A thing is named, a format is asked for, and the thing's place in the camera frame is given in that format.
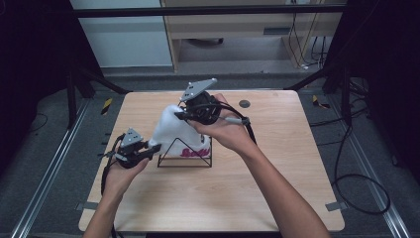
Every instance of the metal track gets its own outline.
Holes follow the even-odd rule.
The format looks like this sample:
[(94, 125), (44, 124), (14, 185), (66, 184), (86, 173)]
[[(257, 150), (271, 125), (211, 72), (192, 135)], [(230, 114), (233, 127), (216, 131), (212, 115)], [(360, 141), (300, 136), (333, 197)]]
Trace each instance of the metal track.
[[(331, 102), (332, 108), (335, 110), (337, 115), (341, 115), (340, 113), (340, 102), (334, 96), (327, 95), (329, 101)], [(346, 131), (347, 124), (344, 121), (341, 121), (343, 129)], [(359, 168), (361, 169), (362, 173), (370, 177), (371, 179), (376, 180), (380, 184), (383, 184), (379, 177), (377, 176), (376, 172), (373, 170), (370, 162), (368, 161), (368, 157), (364, 152), (363, 147), (359, 143), (359, 140), (355, 133), (352, 133), (349, 137), (350, 143), (352, 145), (352, 149), (356, 156), (356, 161), (358, 162)], [(384, 193), (377, 189), (377, 186), (373, 185), (371, 182), (368, 183), (370, 191), (376, 200), (377, 205), (380, 208), (385, 208), (386, 205), (386, 196)], [(391, 206), (389, 210), (383, 214), (383, 218), (385, 219), (389, 230), (391, 231), (392, 235), (397, 238), (405, 238), (411, 237), (410, 233), (408, 232), (407, 228), (405, 227), (404, 221), (402, 220), (401, 216), (399, 215), (398, 211), (395, 208), (395, 205), (391, 201)]]
[(34, 193), (34, 196), (28, 204), (21, 219), (13, 229), (12, 237), (24, 238), (29, 234), (31, 227), (34, 224), (34, 221), (37, 218), (37, 215), (40, 212), (40, 209), (43, 206), (47, 195), (49, 194), (50, 188), (55, 180), (56, 175), (58, 174), (62, 162), (64, 161), (65, 155), (67, 154), (68, 149), (80, 127), (81, 121), (83, 120), (83, 117), (86, 113), (87, 106), (89, 105), (89, 101), (89, 99), (82, 99), (80, 108), (77, 112), (77, 119), (73, 127), (68, 129), (65, 133), (61, 144), (58, 146), (58, 149), (55, 152), (55, 155), (52, 158), (52, 161), (40, 182), (40, 185)]

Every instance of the white wall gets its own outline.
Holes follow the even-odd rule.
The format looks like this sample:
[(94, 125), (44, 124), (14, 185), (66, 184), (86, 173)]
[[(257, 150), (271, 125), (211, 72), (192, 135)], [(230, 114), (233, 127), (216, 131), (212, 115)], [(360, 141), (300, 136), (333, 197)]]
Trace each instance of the white wall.
[[(74, 9), (160, 7), (158, 0), (70, 0)], [(172, 66), (162, 17), (79, 19), (101, 67)]]

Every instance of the person's right hand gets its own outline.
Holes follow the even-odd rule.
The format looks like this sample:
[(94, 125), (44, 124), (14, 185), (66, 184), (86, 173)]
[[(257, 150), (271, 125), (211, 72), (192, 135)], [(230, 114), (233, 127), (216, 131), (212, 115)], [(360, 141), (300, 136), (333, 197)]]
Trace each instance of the person's right hand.
[[(222, 94), (216, 94), (214, 97), (221, 102), (228, 103)], [(220, 117), (238, 118), (234, 112), (226, 109), (222, 109)], [(189, 120), (188, 124), (191, 125), (198, 133), (213, 137), (222, 144), (222, 146), (235, 152), (240, 152), (244, 147), (247, 147), (250, 144), (255, 144), (251, 140), (244, 125), (230, 123), (222, 118), (219, 118), (212, 125), (203, 125), (192, 120)]]

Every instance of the black pole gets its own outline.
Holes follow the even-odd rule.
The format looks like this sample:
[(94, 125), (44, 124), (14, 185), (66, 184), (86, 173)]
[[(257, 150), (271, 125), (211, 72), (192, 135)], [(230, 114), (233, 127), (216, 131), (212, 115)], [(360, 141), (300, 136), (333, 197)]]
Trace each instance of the black pole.
[(47, 14), (76, 18), (150, 17), (186, 15), (233, 15), (274, 13), (334, 13), (345, 12), (353, 7), (347, 4), (302, 4), (302, 5), (250, 5), (207, 7), (159, 7), (122, 9), (80, 9), (72, 11), (46, 11)]

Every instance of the white cloth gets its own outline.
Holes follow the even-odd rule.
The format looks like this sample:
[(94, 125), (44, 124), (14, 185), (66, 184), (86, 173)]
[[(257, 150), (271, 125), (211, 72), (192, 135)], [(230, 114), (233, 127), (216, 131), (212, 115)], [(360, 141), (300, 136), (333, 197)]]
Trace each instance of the white cloth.
[[(198, 134), (188, 123), (179, 120), (174, 115), (174, 112), (181, 111), (182, 109), (176, 105), (169, 105), (162, 111), (154, 134), (149, 140), (149, 146), (161, 144), (158, 154), (162, 155), (169, 149), (172, 142), (179, 138), (200, 156), (208, 156), (210, 154), (210, 138), (206, 135)], [(193, 151), (179, 140), (173, 143), (167, 154), (179, 157), (197, 157)]]

